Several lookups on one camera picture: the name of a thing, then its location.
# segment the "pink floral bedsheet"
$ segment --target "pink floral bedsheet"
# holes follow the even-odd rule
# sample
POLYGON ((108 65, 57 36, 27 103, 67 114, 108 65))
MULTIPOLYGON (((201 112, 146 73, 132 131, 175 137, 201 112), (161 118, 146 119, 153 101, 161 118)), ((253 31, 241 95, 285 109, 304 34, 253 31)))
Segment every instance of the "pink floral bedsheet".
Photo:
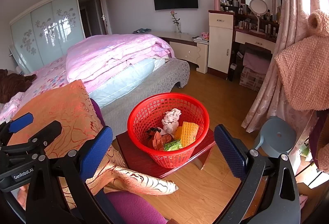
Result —
POLYGON ((36 71, 37 79, 33 82, 32 86, 25 91, 19 109, 39 94, 50 89, 66 86, 68 81, 66 79, 65 66, 66 56, 63 56, 36 71))
POLYGON ((4 105, 0 112, 0 123, 3 121, 8 122, 20 108, 35 96, 50 89, 67 85, 65 66, 66 56, 63 56, 34 72, 37 75, 37 79, 33 82, 32 86, 24 93, 18 93, 4 105))

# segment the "round makeup mirror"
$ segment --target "round makeup mirror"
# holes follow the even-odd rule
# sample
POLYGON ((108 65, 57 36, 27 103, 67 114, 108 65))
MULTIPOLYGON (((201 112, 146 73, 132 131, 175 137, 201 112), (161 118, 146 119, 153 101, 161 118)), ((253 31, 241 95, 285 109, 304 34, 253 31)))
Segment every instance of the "round makeup mirror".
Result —
POLYGON ((258 19, 257 31, 252 30, 252 32, 256 32, 259 34, 265 34, 265 33, 262 33, 259 31, 259 19, 260 19, 260 16, 267 13, 267 11, 268 11, 267 4, 265 3, 264 0, 251 0, 250 4, 249 4, 249 8, 256 15, 256 17, 258 19))

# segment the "doorway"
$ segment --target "doorway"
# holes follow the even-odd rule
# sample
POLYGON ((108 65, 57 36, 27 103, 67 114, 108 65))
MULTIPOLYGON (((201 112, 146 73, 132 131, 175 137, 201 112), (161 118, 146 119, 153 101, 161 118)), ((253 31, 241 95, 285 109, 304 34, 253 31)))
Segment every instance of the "doorway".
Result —
POLYGON ((85 36, 108 34, 101 0, 78 0, 85 36))

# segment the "gray bed frame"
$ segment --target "gray bed frame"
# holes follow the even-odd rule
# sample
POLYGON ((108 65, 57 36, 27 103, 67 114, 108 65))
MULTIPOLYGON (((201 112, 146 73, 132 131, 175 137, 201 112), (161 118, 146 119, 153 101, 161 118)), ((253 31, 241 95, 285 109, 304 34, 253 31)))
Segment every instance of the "gray bed frame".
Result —
POLYGON ((127 131, 127 120, 132 109, 142 100, 159 93, 170 92, 175 84, 184 87, 190 77, 190 66, 186 61, 171 58, 166 64, 151 73, 133 91, 101 109, 106 125, 113 136, 127 131))

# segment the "drawer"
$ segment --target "drawer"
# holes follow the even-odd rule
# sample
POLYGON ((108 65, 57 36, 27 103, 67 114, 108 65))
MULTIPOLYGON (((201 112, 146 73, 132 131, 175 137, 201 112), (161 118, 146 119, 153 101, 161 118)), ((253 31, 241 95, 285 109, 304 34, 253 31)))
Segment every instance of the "drawer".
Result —
POLYGON ((209 26, 233 29, 233 15, 209 13, 209 26))
POLYGON ((170 42, 169 44, 174 50, 175 58, 197 64, 196 61, 200 57, 197 53, 198 47, 176 42, 170 42))
POLYGON ((235 33, 235 41, 241 44, 249 43, 262 48, 266 48, 270 50, 272 54, 274 53, 275 43, 268 41, 266 39, 259 38, 257 36, 253 36, 250 34, 245 34, 237 31, 235 33))

